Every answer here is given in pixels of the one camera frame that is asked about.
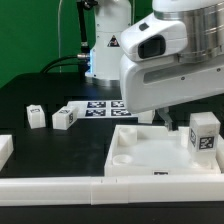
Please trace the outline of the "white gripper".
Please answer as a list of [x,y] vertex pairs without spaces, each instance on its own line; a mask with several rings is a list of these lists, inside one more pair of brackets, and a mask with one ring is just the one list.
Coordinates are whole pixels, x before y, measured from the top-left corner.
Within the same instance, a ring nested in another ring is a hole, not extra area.
[[121,46],[125,107],[158,109],[169,131],[168,106],[224,93],[223,12],[154,12],[122,33]]

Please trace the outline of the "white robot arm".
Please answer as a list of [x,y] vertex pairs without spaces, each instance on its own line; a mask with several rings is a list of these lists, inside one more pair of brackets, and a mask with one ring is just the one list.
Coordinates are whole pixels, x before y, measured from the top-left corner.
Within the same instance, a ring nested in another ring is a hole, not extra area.
[[96,43],[86,77],[118,85],[131,113],[169,108],[224,93],[224,0],[152,0],[133,24],[129,0],[90,0]]

